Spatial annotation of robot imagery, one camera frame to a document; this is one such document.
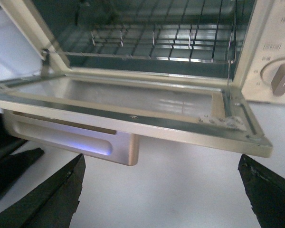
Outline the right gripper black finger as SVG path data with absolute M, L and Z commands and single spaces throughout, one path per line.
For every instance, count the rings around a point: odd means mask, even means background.
M 10 135 L 4 127 L 0 114 L 0 160 L 13 153 L 26 143 L 26 140 Z
M 44 155 L 41 148 L 9 155 L 0 161 L 0 200 L 22 174 Z
M 285 178 L 243 154 L 238 170 L 262 228 L 285 228 Z
M 79 205 L 86 169 L 80 154 L 0 213 L 0 228 L 67 228 Z

